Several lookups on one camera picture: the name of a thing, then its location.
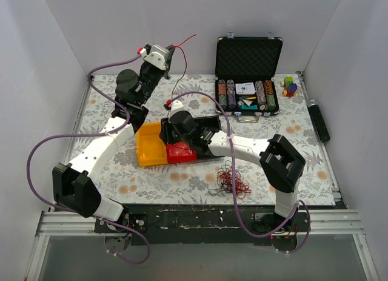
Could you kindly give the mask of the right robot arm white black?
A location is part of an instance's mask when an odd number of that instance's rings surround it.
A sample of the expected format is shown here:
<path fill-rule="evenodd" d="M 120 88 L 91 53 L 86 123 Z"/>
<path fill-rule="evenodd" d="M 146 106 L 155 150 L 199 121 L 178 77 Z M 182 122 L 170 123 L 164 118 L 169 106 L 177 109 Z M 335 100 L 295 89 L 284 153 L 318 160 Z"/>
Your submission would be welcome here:
<path fill-rule="evenodd" d="M 194 118 L 188 111 L 162 118 L 159 137 L 165 144 L 188 145 L 200 159 L 234 156 L 257 164 L 275 188 L 275 226 L 288 231 L 296 224 L 292 209 L 306 161 L 286 137 L 280 134 L 268 140 L 228 137 L 216 116 Z"/>

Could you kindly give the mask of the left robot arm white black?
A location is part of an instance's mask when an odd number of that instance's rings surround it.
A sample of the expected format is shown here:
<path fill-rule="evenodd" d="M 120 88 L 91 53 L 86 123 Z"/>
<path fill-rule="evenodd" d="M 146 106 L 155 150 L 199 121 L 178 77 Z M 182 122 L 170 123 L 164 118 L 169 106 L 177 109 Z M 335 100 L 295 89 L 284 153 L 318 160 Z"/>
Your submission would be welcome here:
<path fill-rule="evenodd" d="M 129 218 L 122 204 L 103 197 L 95 184 L 116 151 L 145 122 L 145 107 L 159 81 L 169 79 L 173 45 L 145 45 L 138 50 L 143 63 L 140 71 L 124 69 L 116 77 L 115 108 L 104 128 L 93 141 L 67 164 L 52 170 L 53 196 L 57 204 L 83 217 L 106 218 L 115 232 L 128 228 Z"/>

